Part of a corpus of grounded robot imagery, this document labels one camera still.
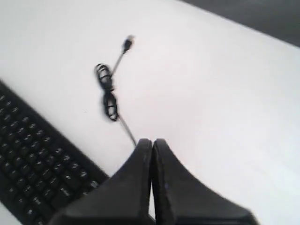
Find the white table surface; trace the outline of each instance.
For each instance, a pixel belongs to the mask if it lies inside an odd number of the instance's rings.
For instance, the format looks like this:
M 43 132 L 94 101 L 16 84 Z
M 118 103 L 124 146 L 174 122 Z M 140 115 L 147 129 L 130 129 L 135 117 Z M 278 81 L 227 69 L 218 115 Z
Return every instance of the white table surface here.
M 133 146 L 93 69 L 128 34 L 114 81 L 135 137 L 165 138 L 263 225 L 300 224 L 299 48 L 176 0 L 2 0 L 0 77 L 112 175 Z

